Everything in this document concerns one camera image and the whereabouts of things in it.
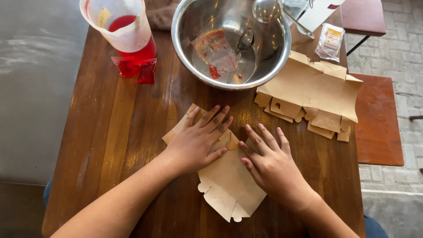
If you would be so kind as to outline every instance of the brick floor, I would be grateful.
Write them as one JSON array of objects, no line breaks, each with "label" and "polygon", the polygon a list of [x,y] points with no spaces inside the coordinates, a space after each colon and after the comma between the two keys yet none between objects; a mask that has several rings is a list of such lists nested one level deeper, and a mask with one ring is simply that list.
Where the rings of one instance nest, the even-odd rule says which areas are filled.
[{"label": "brick floor", "polygon": [[[370,37],[348,56],[351,72],[393,80],[404,167],[360,165],[362,189],[423,193],[423,0],[382,0],[386,35]],[[347,50],[364,36],[346,34]]]}]

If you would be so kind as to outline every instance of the right hand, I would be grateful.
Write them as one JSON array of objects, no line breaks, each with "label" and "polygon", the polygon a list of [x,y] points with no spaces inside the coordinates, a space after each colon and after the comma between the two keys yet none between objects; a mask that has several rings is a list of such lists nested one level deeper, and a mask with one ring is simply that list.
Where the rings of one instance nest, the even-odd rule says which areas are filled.
[{"label": "right hand", "polygon": [[245,125],[249,138],[260,154],[240,141],[239,147],[247,156],[241,161],[257,185],[273,199],[294,212],[307,209],[320,196],[309,186],[295,165],[289,142],[282,130],[279,127],[276,130],[280,139],[279,146],[262,124],[258,124],[258,128],[265,142],[249,125]]}]

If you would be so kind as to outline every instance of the brown towel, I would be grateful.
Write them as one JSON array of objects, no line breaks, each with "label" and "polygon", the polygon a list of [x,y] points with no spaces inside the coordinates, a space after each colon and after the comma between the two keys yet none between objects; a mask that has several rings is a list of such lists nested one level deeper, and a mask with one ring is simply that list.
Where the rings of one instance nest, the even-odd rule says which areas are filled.
[{"label": "brown towel", "polygon": [[152,30],[170,30],[181,0],[146,0],[146,15]]}]

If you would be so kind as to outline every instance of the red liquid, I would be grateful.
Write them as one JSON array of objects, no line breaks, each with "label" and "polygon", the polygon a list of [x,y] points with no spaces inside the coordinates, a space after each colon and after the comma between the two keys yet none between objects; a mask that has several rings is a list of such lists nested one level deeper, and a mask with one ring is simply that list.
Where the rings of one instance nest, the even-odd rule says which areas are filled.
[{"label": "red liquid", "polygon": [[[135,21],[136,16],[134,15],[126,15],[121,16],[115,21],[112,22],[109,26],[109,31],[114,32],[122,27],[126,27],[127,25],[133,23]],[[136,52],[122,52],[116,50],[121,56],[127,57],[132,56],[135,58],[135,62],[141,62],[149,59],[153,59],[156,55],[156,43],[154,42],[153,35],[151,35],[150,40],[148,41],[147,45],[144,48],[140,49]]]}]

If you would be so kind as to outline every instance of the plastic measuring jug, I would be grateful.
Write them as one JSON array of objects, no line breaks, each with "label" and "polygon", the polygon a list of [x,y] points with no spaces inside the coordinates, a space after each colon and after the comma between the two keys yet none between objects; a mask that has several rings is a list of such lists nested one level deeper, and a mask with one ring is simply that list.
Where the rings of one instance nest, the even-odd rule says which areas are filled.
[{"label": "plastic measuring jug", "polygon": [[80,0],[80,10],[121,56],[142,64],[156,55],[144,0]]}]

